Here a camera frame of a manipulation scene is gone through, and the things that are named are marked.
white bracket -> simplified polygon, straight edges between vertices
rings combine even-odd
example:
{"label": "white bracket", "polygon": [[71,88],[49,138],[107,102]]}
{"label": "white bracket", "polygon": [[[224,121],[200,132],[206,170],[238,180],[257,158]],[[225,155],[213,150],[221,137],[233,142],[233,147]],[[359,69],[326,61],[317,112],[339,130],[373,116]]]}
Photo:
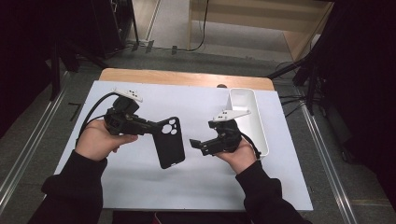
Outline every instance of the white bracket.
{"label": "white bracket", "polygon": [[213,121],[215,122],[227,121],[248,115],[250,113],[251,112],[249,110],[223,110],[215,118],[213,118]]}
{"label": "white bracket", "polygon": [[112,89],[113,92],[121,95],[121,96],[125,96],[128,97],[130,99],[136,100],[140,103],[143,103],[143,98],[139,96],[139,94],[137,93],[137,91],[126,91],[126,90],[122,90],[122,89],[118,89],[118,88],[113,88]]}

hand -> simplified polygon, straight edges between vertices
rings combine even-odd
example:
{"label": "hand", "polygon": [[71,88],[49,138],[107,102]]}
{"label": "hand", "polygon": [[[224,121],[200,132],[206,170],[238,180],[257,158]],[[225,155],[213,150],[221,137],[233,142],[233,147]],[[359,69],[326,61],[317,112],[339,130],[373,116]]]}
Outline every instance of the hand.
{"label": "hand", "polygon": [[227,161],[238,175],[257,160],[253,148],[244,138],[235,152],[219,152],[216,156]]}
{"label": "hand", "polygon": [[137,135],[111,135],[105,125],[102,119],[95,119],[87,125],[76,146],[79,155],[93,161],[101,161],[110,152],[117,152],[120,145],[137,140]]}

black phone case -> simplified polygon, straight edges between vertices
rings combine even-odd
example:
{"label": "black phone case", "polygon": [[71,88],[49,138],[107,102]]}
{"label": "black phone case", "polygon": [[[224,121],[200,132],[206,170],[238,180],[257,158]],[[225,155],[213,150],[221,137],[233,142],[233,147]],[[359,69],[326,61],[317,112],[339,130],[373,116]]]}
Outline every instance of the black phone case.
{"label": "black phone case", "polygon": [[186,158],[181,137],[180,121],[178,118],[172,117],[157,122],[157,124],[163,127],[163,131],[153,134],[152,137],[161,168],[166,169],[184,161]]}

white container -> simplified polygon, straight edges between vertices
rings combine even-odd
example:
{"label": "white container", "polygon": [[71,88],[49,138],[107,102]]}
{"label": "white container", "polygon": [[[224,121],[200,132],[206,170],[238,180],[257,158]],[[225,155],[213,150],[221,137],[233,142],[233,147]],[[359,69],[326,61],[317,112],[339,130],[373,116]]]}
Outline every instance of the white container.
{"label": "white container", "polygon": [[248,110],[251,113],[235,119],[239,130],[247,135],[256,148],[262,153],[261,159],[268,155],[269,149],[262,128],[259,108],[257,107],[256,95],[251,89],[230,89],[227,108],[228,110]]}

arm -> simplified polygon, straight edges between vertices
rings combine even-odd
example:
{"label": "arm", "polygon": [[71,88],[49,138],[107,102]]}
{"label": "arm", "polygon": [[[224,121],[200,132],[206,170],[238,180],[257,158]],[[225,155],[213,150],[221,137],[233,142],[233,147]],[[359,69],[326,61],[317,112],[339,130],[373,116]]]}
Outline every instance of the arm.
{"label": "arm", "polygon": [[242,140],[234,153],[220,152],[217,156],[227,161],[236,172],[236,180],[245,192],[245,208],[255,224],[310,223],[294,207],[282,199],[281,183],[270,178],[256,160],[251,145]]}
{"label": "arm", "polygon": [[102,120],[91,122],[61,173],[45,181],[42,191],[47,196],[29,223],[97,223],[103,206],[101,176],[106,157],[136,139],[135,135],[110,135]]}

